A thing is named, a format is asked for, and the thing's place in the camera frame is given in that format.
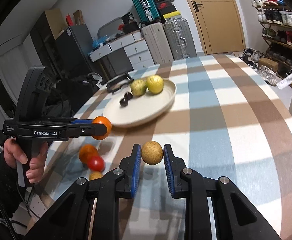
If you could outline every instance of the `silver suitcase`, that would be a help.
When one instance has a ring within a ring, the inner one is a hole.
[[[165,22],[164,31],[174,60],[197,57],[193,36],[186,19]]]
[[[174,60],[162,23],[150,24],[141,28],[141,32],[155,64]]]

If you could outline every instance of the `plate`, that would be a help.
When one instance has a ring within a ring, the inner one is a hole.
[[[158,95],[151,94],[148,90],[140,97],[129,100],[127,106],[121,106],[119,101],[130,86],[115,93],[106,105],[103,116],[107,117],[111,124],[116,127],[128,128],[147,123],[167,111],[175,100],[176,85],[174,82],[163,78],[164,89]]]

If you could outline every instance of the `red tomato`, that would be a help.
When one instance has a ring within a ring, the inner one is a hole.
[[[88,168],[93,171],[102,172],[105,168],[105,161],[100,156],[91,156],[87,162]]]

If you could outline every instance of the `red sneaker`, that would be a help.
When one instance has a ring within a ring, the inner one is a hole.
[[[286,31],[286,36],[287,36],[287,45],[292,46],[292,32]]]
[[[270,5],[278,5],[277,0],[267,0],[267,2],[269,2]]]

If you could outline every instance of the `drawer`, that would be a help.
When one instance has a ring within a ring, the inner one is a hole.
[[[95,50],[89,56],[91,58],[91,61],[94,62],[100,59],[101,57],[108,55],[109,53],[111,53],[111,49],[109,44],[106,44],[105,46],[102,46],[99,49]]]
[[[135,55],[129,57],[129,60],[130,60],[131,64],[136,64],[136,63],[148,60],[148,59],[151,59],[151,60],[153,59],[151,57],[151,55],[150,55],[149,50],[141,52],[141,53],[138,53],[138,54],[135,54]]]
[[[141,41],[143,39],[141,32],[135,32],[132,35],[134,36],[135,41]]]
[[[145,67],[150,67],[153,65],[154,65],[154,62],[153,62],[153,59],[151,58],[151,59],[133,64],[132,67],[134,68],[134,70],[139,70],[139,69],[143,69]]]
[[[110,48],[112,51],[121,49],[129,44],[132,44],[135,42],[135,39],[132,34],[126,35],[124,37],[121,37],[117,39],[116,41],[113,41],[110,43]]]
[[[145,40],[133,43],[127,47],[124,47],[124,50],[128,57],[135,55],[137,53],[148,50],[148,46]]]

